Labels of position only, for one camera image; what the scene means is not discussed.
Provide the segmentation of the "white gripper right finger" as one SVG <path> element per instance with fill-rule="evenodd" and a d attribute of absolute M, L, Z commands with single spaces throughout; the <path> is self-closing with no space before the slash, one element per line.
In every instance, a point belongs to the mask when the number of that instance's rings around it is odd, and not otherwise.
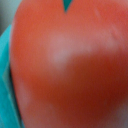
<path fill-rule="evenodd" d="M 73 0 L 63 0 L 64 11 L 67 12 Z"/>

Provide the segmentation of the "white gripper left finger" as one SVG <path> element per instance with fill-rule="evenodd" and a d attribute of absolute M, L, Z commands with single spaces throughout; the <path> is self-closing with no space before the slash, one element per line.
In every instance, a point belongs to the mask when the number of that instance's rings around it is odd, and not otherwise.
<path fill-rule="evenodd" d="M 0 36 L 0 128 L 24 128 L 10 73 L 10 31 L 8 27 Z"/>

